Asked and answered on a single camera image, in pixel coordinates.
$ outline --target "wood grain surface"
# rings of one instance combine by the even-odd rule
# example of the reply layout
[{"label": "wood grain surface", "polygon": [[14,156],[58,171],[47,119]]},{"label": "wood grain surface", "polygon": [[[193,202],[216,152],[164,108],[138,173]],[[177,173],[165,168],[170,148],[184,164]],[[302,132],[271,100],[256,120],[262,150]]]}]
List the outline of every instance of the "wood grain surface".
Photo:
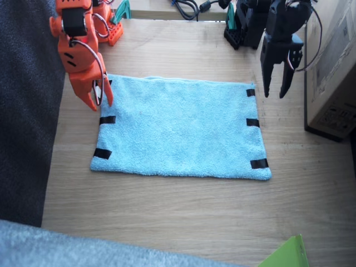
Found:
[{"label": "wood grain surface", "polygon": [[[205,0],[195,0],[198,6]],[[112,7],[117,8],[121,1],[113,2]],[[130,0],[132,18],[183,20],[176,6],[172,6],[172,0]],[[192,14],[192,9],[187,5],[181,7],[188,14]],[[199,14],[200,21],[225,21],[228,9],[222,9],[218,3],[213,3],[209,11]]]},{"label": "wood grain surface", "polygon": [[234,51],[224,23],[124,20],[109,73],[255,82],[273,178],[268,182],[91,172],[99,112],[66,79],[43,227],[229,263],[257,266],[302,234],[310,266],[356,261],[356,180],[349,141],[304,131],[303,74],[279,99],[283,67],[263,94],[260,48]]}]

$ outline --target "gray fabric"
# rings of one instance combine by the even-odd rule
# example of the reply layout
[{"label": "gray fabric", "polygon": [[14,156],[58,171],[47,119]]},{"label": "gray fabric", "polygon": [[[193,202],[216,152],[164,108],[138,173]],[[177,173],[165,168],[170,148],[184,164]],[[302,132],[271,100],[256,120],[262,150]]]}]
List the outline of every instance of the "gray fabric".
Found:
[{"label": "gray fabric", "polygon": [[0,219],[41,226],[65,72],[54,0],[0,0]]},{"label": "gray fabric", "polygon": [[233,267],[237,265],[99,239],[74,238],[0,220],[0,266]]}]

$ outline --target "green folder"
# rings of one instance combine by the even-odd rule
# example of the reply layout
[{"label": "green folder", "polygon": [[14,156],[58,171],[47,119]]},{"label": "green folder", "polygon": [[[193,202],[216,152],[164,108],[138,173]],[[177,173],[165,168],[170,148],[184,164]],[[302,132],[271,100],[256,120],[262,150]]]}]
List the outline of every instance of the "green folder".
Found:
[{"label": "green folder", "polygon": [[292,236],[259,267],[309,267],[301,235]]}]

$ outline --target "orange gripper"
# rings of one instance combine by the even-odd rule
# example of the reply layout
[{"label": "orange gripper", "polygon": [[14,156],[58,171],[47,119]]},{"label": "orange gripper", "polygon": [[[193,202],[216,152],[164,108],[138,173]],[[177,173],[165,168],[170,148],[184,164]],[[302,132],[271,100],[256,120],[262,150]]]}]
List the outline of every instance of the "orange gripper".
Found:
[{"label": "orange gripper", "polygon": [[[105,16],[102,17],[108,21],[108,18],[113,16],[113,14],[111,10],[108,9],[109,6],[104,3],[102,3],[101,6],[103,6],[101,7],[101,11],[104,12],[103,15]],[[62,17],[64,9],[84,9],[83,20],[86,34],[69,36],[65,33]],[[95,25],[97,24],[99,28],[102,27],[103,23],[101,22],[101,24],[99,24],[99,19],[99,22],[94,22],[93,20],[96,17],[93,16],[92,0],[56,0],[56,11],[58,17],[50,18],[50,28],[52,35],[59,37],[58,53],[60,54],[66,72],[69,74],[74,93],[92,110],[96,111],[97,107],[92,100],[91,91],[96,84],[101,86],[102,83],[104,83],[104,92],[101,92],[101,97],[102,94],[105,93],[108,104],[111,106],[113,103],[113,94],[107,78],[103,58],[98,52],[98,38],[95,31]],[[110,25],[109,27],[112,28],[109,37],[100,41],[108,41],[109,44],[113,46],[122,35],[122,26],[117,25],[115,28]],[[104,29],[99,28],[97,31],[105,34],[106,27],[104,27]]]}]

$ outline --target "black tape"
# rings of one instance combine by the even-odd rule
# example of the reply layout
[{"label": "black tape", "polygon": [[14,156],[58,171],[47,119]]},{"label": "black tape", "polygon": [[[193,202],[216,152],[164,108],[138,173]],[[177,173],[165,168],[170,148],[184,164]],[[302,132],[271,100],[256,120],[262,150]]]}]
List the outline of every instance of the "black tape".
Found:
[{"label": "black tape", "polygon": [[255,96],[255,90],[254,89],[247,89],[246,92],[247,92],[247,96],[248,97]]},{"label": "black tape", "polygon": [[72,61],[67,61],[68,64],[72,65],[73,67],[76,67],[77,65],[74,64]]},{"label": "black tape", "polygon": [[71,59],[74,58],[71,54],[68,54],[68,53],[65,53],[65,56],[67,56],[67,57],[69,57],[69,58],[71,58]]},{"label": "black tape", "polygon": [[252,169],[264,169],[264,168],[268,168],[267,159],[251,160],[251,167],[252,167]]},{"label": "black tape", "polygon": [[99,124],[114,124],[116,122],[116,116],[101,117]]},{"label": "black tape", "polygon": [[260,122],[255,118],[247,118],[246,123],[247,123],[247,126],[260,127]]},{"label": "black tape", "polygon": [[101,159],[108,160],[112,151],[107,149],[95,149],[94,157],[99,157]]}]

